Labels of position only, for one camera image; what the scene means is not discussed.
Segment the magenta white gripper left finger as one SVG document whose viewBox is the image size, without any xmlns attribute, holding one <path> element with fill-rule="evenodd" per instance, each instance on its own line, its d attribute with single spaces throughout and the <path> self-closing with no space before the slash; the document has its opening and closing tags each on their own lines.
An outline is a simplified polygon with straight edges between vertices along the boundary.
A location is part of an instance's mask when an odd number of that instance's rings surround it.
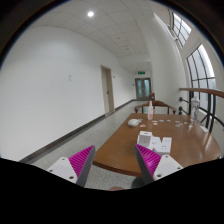
<svg viewBox="0 0 224 224">
<path fill-rule="evenodd" d="M 61 157 L 47 171 L 84 187 L 96 154 L 95 146 L 89 146 L 71 157 Z"/>
</svg>

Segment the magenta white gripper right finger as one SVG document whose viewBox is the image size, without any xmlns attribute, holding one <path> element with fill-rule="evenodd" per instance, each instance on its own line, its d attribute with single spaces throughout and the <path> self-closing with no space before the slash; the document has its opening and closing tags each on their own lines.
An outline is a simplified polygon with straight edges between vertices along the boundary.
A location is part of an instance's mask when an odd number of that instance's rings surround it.
<svg viewBox="0 0 224 224">
<path fill-rule="evenodd" d="M 170 155 L 159 155 L 139 144 L 134 145 L 134 154 L 145 184 L 160 180 L 182 169 L 182 166 Z"/>
</svg>

